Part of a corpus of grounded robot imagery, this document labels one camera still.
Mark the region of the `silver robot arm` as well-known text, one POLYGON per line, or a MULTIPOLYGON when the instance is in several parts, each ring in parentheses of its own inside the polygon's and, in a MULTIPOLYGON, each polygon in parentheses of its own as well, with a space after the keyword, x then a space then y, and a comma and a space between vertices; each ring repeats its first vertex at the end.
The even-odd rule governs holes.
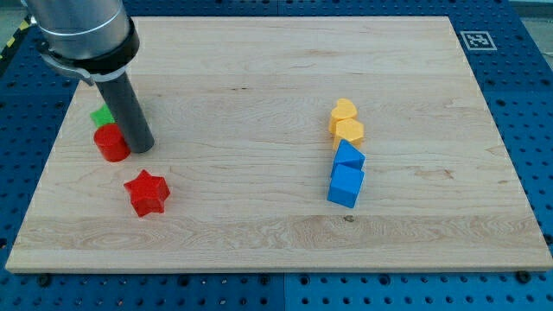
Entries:
POLYGON ((122 0, 22 0, 42 32, 38 51, 49 67, 88 85, 121 76, 140 41, 122 0))

